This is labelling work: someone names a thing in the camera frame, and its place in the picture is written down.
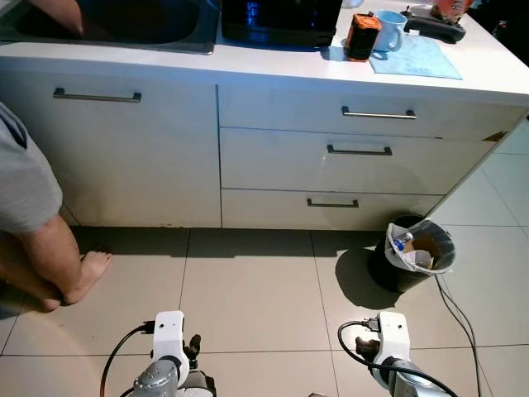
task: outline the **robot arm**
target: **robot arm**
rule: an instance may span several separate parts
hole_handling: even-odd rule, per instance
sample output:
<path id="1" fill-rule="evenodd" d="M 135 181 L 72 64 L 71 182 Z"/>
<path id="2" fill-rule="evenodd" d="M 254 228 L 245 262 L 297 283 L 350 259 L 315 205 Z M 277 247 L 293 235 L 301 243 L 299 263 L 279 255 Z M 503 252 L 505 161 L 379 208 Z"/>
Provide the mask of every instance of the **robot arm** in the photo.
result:
<path id="1" fill-rule="evenodd" d="M 374 364 L 421 371 L 410 361 L 410 338 L 406 318 L 400 313 L 381 312 L 370 324 L 379 333 L 378 341 L 356 338 L 356 352 Z M 402 372 L 373 368 L 371 375 L 393 397 L 446 397 L 448 394 L 429 380 Z"/>
<path id="2" fill-rule="evenodd" d="M 199 352 L 199 335 L 184 345 L 182 312 L 158 313 L 152 362 L 134 381 L 131 397 L 215 397 L 213 379 L 197 370 Z"/>

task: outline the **cabinet door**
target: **cabinet door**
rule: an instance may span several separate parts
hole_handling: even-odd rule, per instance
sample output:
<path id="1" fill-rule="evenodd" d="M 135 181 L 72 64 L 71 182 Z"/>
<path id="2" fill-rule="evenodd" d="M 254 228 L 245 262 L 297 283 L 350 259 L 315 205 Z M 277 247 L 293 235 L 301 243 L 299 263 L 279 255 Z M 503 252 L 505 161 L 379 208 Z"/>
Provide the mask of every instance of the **cabinet door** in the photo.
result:
<path id="1" fill-rule="evenodd" d="M 384 230 L 404 213 L 426 215 L 443 196 L 222 190 L 224 227 Z"/>
<path id="2" fill-rule="evenodd" d="M 447 194 L 492 142 L 221 128 L 222 187 Z"/>
<path id="3" fill-rule="evenodd" d="M 527 111 L 459 101 L 456 93 L 453 100 L 394 94 L 220 86 L 221 126 L 482 141 L 510 131 Z"/>
<path id="4" fill-rule="evenodd" d="M 81 224 L 221 226 L 213 85 L 10 71 L 0 73 L 0 100 Z"/>

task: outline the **sink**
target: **sink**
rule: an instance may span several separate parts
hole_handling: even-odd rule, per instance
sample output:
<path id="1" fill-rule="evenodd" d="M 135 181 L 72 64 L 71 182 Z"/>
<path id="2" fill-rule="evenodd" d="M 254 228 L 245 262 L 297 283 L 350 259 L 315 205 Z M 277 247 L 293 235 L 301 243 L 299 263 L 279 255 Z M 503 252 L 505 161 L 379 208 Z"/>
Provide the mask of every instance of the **sink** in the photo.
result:
<path id="1" fill-rule="evenodd" d="M 0 41 L 211 54 L 217 35 L 214 0 L 78 0 L 83 14 L 110 36 L 101 41 L 76 38 L 28 1 L 13 3 L 0 11 Z"/>

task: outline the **cloth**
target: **cloth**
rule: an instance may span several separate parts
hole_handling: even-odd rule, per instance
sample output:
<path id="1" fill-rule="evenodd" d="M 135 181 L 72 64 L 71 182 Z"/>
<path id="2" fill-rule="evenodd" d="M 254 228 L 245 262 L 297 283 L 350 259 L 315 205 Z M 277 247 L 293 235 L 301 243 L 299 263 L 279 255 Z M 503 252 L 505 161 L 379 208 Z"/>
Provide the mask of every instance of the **cloth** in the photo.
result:
<path id="1" fill-rule="evenodd" d="M 373 51 L 369 61 L 375 73 L 463 79 L 439 45 L 427 37 L 404 35 L 400 50 Z"/>
<path id="2" fill-rule="evenodd" d="M 59 212 L 62 199 L 48 161 L 0 103 L 0 230 L 34 232 Z"/>

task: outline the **metal handle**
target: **metal handle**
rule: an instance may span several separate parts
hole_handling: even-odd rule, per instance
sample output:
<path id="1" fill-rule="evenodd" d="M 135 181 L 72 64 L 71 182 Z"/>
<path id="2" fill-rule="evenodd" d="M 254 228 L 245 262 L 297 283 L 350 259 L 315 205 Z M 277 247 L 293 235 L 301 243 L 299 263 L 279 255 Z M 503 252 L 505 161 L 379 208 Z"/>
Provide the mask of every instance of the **metal handle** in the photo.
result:
<path id="1" fill-rule="evenodd" d="M 99 101 L 99 102 L 121 102 L 121 103 L 140 103 L 141 94 L 134 93 L 132 98 L 123 97 L 105 97 L 102 95 L 76 95 L 73 93 L 65 93 L 64 88 L 56 88 L 53 92 L 55 99 L 73 99 L 77 101 Z"/>
<path id="2" fill-rule="evenodd" d="M 333 145 L 327 145 L 327 151 L 331 155 L 393 155 L 391 147 L 384 147 L 384 151 L 337 151 Z"/>
<path id="3" fill-rule="evenodd" d="M 341 107 L 341 114 L 346 117 L 372 117 L 372 118 L 393 118 L 398 120 L 416 120 L 417 115 L 413 110 L 407 110 L 406 114 L 382 114 L 382 113 L 356 113 L 349 112 L 347 106 Z"/>
<path id="4" fill-rule="evenodd" d="M 313 203 L 311 198 L 307 198 L 308 207 L 324 207 L 324 208 L 360 208 L 358 200 L 353 200 L 352 204 L 318 204 Z"/>

